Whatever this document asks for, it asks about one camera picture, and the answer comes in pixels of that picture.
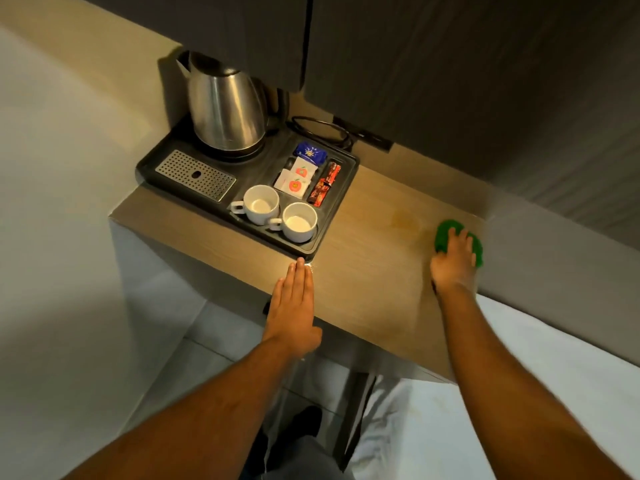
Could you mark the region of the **white ceramic cup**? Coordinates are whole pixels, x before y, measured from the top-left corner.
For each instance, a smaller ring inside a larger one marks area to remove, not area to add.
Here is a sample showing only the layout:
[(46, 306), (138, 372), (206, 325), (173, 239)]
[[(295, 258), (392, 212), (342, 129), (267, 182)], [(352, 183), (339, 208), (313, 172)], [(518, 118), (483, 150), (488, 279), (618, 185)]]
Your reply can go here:
[(231, 202), (229, 210), (235, 215), (244, 215), (254, 225), (267, 225), (280, 215), (279, 193), (268, 185), (254, 185), (247, 189), (242, 200)]
[(282, 211), (281, 217), (268, 220), (268, 229), (281, 232), (293, 243), (305, 243), (313, 237), (318, 215), (313, 206), (304, 202), (292, 203)]

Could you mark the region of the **white bed sheet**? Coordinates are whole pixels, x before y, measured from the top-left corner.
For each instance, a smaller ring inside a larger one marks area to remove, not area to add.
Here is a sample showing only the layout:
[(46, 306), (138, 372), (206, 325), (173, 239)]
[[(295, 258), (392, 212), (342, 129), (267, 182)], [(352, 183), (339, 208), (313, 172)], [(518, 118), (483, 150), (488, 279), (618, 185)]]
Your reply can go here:
[(640, 369), (492, 300), (439, 298), (456, 385), (379, 379), (357, 480), (640, 480)]

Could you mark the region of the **black plastic tray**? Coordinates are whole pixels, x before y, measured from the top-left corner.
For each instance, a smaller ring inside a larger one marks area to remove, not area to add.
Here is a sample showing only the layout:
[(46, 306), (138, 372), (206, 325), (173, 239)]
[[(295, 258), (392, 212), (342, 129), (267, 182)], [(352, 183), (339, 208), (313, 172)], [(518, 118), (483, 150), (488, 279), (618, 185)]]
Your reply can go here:
[[(309, 187), (300, 201), (307, 203), (310, 193), (320, 177), (326, 172), (330, 161), (340, 164), (341, 170), (331, 190), (327, 193), (322, 206), (315, 208), (318, 222), (313, 237), (305, 243), (297, 244), (288, 241), (283, 233), (269, 230), (268, 225), (257, 226), (252, 224), (244, 215), (233, 214), (229, 208), (231, 202), (240, 201), (247, 189), (254, 185), (273, 187), (281, 170), (291, 169), (296, 158), (293, 155), (293, 151), (297, 144), (303, 141), (324, 149), (327, 151), (328, 156), (310, 181)], [(222, 201), (217, 203), (156, 173), (155, 168), (158, 163), (174, 150), (183, 151), (196, 159), (235, 176), (237, 179), (235, 185)], [(199, 140), (195, 135), (191, 116), (187, 115), (181, 118), (168, 135), (139, 161), (136, 170), (149, 186), (199, 209), (206, 215), (219, 217), (236, 229), (251, 235), (254, 239), (268, 243), (270, 246), (292, 257), (303, 257), (306, 261), (311, 261), (354, 180), (359, 165), (360, 160), (355, 155), (330, 144), (325, 144), (316, 137), (303, 135), (299, 131), (291, 129), (289, 123), (286, 128), (283, 127), (276, 134), (268, 136), (264, 143), (251, 154), (232, 156), (231, 154), (218, 152)]]

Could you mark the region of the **dark wooden cabinet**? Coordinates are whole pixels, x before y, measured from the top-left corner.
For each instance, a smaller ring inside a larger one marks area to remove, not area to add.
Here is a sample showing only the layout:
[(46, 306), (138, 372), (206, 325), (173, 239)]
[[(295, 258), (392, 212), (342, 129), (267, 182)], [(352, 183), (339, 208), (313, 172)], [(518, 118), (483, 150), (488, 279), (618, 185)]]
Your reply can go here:
[(86, 0), (640, 249), (640, 0)]

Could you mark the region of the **metal perforated drip grate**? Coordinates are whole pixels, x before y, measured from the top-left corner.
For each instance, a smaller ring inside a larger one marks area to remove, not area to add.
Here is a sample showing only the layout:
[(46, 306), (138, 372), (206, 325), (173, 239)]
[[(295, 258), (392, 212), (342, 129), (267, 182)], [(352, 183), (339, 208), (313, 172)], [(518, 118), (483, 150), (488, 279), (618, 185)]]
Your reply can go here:
[(235, 176), (180, 150), (160, 161), (155, 172), (217, 203), (237, 181)]

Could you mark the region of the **dark wall socket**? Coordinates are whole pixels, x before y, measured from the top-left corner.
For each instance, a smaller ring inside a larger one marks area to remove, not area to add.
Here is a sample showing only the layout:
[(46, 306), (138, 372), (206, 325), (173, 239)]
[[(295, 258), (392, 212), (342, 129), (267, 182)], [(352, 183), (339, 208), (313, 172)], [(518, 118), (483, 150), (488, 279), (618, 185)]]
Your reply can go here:
[(346, 120), (343, 120), (337, 116), (333, 116), (332, 123), (339, 126), (343, 130), (345, 130), (350, 138), (350, 143), (347, 148), (349, 150), (353, 149), (356, 141), (363, 142), (364, 144), (368, 144), (373, 148), (376, 148), (382, 152), (388, 153), (394, 145), (394, 142), (381, 137), (375, 133), (372, 133), (368, 130), (365, 130), (361, 127), (358, 127)]

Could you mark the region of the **stainless steel electric kettle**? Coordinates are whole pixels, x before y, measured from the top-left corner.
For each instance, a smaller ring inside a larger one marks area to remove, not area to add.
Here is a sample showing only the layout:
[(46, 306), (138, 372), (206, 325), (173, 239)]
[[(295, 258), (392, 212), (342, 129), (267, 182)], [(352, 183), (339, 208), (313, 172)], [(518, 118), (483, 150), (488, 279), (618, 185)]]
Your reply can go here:
[(265, 85), (219, 60), (185, 50), (177, 65), (186, 78), (195, 135), (218, 152), (244, 156), (255, 152), (281, 129), (289, 115), (290, 95), (277, 88), (277, 108)]

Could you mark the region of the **person's left hand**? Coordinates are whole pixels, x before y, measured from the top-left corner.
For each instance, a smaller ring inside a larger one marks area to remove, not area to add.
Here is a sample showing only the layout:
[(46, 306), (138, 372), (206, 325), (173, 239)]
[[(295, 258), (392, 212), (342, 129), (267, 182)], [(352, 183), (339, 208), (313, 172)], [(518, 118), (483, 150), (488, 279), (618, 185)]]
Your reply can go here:
[(291, 312), (271, 315), (269, 303), (262, 341), (277, 343), (293, 360), (302, 359), (315, 351), (321, 343), (323, 332), (314, 325), (314, 316), (315, 314), (294, 315)]

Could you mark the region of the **person's leg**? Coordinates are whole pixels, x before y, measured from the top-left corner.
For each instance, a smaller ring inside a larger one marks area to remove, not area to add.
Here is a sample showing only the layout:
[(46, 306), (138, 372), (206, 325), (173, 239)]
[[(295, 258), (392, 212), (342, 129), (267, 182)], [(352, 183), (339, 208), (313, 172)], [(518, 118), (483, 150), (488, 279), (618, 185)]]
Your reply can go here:
[(238, 480), (356, 480), (341, 471), (336, 460), (311, 436), (297, 439), (285, 450), (276, 469), (252, 476), (244, 468)]

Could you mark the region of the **person's black shoe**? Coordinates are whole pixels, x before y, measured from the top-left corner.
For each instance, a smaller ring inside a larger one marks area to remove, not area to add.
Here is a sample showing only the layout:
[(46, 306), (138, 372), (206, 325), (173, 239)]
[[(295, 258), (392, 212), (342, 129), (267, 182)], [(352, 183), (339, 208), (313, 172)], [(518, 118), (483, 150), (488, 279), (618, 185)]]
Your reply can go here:
[(293, 416), (290, 423), (284, 428), (282, 436), (286, 441), (293, 442), (304, 436), (316, 437), (323, 421), (323, 409), (317, 405), (311, 405)]

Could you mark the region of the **person's right hand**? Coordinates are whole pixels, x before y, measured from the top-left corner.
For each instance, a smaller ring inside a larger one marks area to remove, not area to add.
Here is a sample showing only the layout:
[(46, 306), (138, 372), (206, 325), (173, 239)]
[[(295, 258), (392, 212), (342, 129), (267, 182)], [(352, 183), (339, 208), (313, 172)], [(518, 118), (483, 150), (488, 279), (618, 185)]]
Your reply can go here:
[(448, 267), (444, 263), (443, 254), (443, 251), (437, 252), (429, 265), (436, 294), (443, 296), (452, 290), (463, 290), (474, 294), (476, 291), (476, 267)]

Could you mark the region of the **red coffee stick sachet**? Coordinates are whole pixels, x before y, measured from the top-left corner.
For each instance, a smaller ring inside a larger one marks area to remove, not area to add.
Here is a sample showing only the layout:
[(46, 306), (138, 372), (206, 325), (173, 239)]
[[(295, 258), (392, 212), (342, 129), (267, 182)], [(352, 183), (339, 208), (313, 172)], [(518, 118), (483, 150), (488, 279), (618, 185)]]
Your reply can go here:
[(310, 193), (307, 202), (313, 207), (320, 207), (327, 195), (327, 193), (331, 190), (339, 172), (341, 170), (341, 165), (335, 161), (330, 161), (326, 172), (316, 185), (314, 186), (312, 192)]

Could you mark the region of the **white tea bag packet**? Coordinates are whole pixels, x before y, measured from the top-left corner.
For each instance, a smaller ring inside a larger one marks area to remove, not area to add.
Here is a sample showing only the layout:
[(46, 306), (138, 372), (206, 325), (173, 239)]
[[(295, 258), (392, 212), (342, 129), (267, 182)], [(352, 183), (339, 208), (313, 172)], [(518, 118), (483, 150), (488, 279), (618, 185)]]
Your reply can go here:
[(310, 179), (288, 170), (281, 170), (273, 185), (273, 188), (302, 200), (310, 184)]
[(294, 178), (309, 182), (313, 179), (317, 170), (318, 167), (314, 163), (297, 156), (292, 164), (290, 172), (293, 174)]

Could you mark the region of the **person's right forearm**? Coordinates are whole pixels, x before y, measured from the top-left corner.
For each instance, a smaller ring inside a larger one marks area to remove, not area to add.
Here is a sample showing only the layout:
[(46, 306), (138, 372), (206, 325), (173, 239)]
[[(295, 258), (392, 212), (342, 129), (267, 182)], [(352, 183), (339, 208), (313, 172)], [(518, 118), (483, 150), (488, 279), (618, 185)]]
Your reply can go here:
[(632, 480), (511, 354), (473, 294), (437, 299), (454, 376), (497, 480)]

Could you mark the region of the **blue sachet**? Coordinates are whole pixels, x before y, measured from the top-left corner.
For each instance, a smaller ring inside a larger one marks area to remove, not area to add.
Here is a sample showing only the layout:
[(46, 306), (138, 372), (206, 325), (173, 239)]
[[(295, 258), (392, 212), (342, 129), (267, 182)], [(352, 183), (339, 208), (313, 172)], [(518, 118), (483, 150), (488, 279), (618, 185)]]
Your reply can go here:
[(303, 141), (297, 144), (293, 151), (293, 155), (299, 157), (316, 167), (321, 167), (327, 159), (328, 153), (322, 148), (314, 146), (309, 142)]

